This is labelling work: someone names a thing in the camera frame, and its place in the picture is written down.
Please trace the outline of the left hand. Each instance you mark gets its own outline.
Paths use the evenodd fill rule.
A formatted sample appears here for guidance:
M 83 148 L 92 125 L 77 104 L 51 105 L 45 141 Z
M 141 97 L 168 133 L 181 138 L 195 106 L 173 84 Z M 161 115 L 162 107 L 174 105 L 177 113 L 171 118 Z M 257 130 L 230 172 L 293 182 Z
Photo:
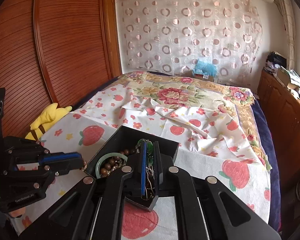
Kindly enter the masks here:
M 26 207 L 22 207 L 20 209 L 9 212 L 9 215 L 13 218 L 18 218 L 24 215 L 26 212 Z

